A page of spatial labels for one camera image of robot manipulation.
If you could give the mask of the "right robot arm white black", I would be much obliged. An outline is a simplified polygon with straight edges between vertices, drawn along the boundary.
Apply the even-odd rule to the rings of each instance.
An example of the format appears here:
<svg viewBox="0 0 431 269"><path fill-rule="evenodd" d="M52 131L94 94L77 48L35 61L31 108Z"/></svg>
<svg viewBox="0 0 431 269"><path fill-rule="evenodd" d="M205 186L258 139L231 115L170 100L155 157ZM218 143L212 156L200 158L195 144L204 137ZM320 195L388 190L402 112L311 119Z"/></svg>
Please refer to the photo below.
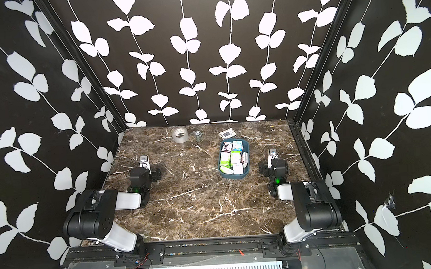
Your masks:
<svg viewBox="0 0 431 269"><path fill-rule="evenodd" d="M324 181L288 182L288 163L279 158L260 162L258 170L269 178L268 190L273 198L294 204L295 218L280 234L283 245L304 242L321 231L341 227L342 214Z"/></svg>

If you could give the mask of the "green tissue pack back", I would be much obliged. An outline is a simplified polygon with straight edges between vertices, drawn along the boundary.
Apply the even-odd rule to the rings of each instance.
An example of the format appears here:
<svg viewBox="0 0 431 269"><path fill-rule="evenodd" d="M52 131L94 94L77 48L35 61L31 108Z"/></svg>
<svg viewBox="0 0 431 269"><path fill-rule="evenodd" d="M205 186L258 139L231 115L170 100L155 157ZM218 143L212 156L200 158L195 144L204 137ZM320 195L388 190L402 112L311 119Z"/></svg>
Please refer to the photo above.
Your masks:
<svg viewBox="0 0 431 269"><path fill-rule="evenodd" d="M230 164L231 165L234 165L234 164L237 164L237 163L241 163L241 154L242 154L242 151L231 151L231 155L230 155L230 157L231 157L231 159L230 159Z"/></svg>

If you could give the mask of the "green tissue pack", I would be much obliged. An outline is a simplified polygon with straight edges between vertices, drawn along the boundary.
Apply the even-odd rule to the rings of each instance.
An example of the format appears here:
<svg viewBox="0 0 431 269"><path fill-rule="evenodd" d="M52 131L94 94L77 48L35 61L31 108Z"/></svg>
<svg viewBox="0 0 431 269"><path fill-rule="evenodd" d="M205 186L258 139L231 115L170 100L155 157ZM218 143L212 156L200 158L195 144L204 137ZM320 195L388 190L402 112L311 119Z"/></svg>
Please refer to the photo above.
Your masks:
<svg viewBox="0 0 431 269"><path fill-rule="evenodd" d="M235 175L244 174L244 167L242 163L237 163L232 166L233 172Z"/></svg>
<svg viewBox="0 0 431 269"><path fill-rule="evenodd" d="M220 153L220 162L221 166L230 167L231 165L231 153L230 152L221 152Z"/></svg>
<svg viewBox="0 0 431 269"><path fill-rule="evenodd" d="M242 154L242 151L231 151L231 155L230 155L230 157L231 157L231 159L230 159L230 164L231 165L234 165L234 164L237 164L237 163L241 163L241 154Z"/></svg>
<svg viewBox="0 0 431 269"><path fill-rule="evenodd" d="M220 171L224 174L230 174L233 175L234 174L234 170L232 170L230 167L228 166L220 166Z"/></svg>

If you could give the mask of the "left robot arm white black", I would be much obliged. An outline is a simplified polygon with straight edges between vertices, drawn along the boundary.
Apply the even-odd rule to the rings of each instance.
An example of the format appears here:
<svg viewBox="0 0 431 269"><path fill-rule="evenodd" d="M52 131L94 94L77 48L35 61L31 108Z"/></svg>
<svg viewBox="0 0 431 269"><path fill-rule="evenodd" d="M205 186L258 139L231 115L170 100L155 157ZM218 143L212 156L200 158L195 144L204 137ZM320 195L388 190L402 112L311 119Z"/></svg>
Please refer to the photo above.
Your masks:
<svg viewBox="0 0 431 269"><path fill-rule="evenodd" d="M69 238L103 243L116 251L146 256L142 237L115 222L116 211L146 208L152 184L160 181L161 169L143 166L130 171L130 186L126 192L113 189L85 190L63 224Z"/></svg>

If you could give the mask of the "blue Cinnamoroll tissue pack back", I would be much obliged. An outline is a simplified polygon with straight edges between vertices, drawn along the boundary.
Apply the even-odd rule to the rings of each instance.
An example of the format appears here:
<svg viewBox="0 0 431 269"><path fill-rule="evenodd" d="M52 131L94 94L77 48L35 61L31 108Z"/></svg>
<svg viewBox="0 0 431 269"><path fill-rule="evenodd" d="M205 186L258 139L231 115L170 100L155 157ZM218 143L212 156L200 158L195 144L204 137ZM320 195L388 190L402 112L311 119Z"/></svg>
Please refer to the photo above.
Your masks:
<svg viewBox="0 0 431 269"><path fill-rule="evenodd" d="M242 140L234 140L232 142L232 150L233 151L242 151L243 150L243 141Z"/></svg>

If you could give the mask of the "green tissue pack front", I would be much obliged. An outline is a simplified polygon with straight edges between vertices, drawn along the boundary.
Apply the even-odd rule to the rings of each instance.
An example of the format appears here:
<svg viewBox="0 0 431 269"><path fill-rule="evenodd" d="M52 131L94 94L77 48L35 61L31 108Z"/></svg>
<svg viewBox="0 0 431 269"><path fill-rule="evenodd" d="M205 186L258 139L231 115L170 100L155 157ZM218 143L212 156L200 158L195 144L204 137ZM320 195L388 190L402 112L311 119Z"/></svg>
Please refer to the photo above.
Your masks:
<svg viewBox="0 0 431 269"><path fill-rule="evenodd" d="M224 174L230 174L233 175L234 174L234 170L232 170L230 167L228 166L220 166L220 171Z"/></svg>

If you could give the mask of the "pink Kuromi tissue pack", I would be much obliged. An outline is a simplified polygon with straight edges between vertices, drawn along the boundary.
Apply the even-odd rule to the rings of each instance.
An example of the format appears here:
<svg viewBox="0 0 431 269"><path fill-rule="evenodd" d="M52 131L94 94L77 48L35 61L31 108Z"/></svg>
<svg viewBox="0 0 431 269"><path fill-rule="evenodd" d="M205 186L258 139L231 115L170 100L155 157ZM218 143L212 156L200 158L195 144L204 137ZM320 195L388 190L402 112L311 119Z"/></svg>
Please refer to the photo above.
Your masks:
<svg viewBox="0 0 431 269"><path fill-rule="evenodd" d="M221 151L230 153L232 151L232 147L233 147L232 142L224 141L222 144Z"/></svg>
<svg viewBox="0 0 431 269"><path fill-rule="evenodd" d="M242 152L241 154L241 163L246 166L248 164L249 156L247 152Z"/></svg>

